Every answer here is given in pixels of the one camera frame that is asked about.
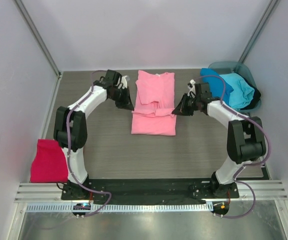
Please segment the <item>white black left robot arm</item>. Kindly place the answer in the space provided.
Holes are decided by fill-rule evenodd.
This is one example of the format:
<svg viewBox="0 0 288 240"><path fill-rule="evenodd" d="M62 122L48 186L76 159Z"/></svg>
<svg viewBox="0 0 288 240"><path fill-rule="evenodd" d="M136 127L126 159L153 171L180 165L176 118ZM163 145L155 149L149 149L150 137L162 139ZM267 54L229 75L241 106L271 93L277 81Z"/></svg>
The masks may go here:
<svg viewBox="0 0 288 240"><path fill-rule="evenodd" d="M118 109L133 111L128 82L130 77L115 70L106 70L89 90L76 102L56 110L53 138L64 153L68 180L65 192L91 192L89 175L85 168L84 146L88 139L87 119L106 100L112 100Z"/></svg>

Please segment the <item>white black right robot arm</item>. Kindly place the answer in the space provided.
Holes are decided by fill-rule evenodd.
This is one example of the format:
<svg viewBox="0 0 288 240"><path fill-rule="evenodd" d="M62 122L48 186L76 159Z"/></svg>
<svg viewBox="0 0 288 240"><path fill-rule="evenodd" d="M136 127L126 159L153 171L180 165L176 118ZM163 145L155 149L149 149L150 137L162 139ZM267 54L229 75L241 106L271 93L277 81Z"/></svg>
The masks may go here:
<svg viewBox="0 0 288 240"><path fill-rule="evenodd" d="M214 97L208 83L191 80L188 85L189 92L182 96L172 114L192 116L195 111L200 111L227 129L227 158L213 172L210 184L206 187L215 198L227 198L241 171L267 152L262 121L258 117L239 114L219 97Z"/></svg>

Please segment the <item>light pink t shirt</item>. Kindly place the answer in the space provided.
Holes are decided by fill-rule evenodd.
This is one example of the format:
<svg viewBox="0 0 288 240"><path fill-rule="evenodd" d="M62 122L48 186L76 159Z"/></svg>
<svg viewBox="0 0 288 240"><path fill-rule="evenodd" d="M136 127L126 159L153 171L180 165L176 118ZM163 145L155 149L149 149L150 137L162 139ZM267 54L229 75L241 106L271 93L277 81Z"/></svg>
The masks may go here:
<svg viewBox="0 0 288 240"><path fill-rule="evenodd" d="M131 134L176 135L175 74L138 71L136 100L132 111Z"/></svg>

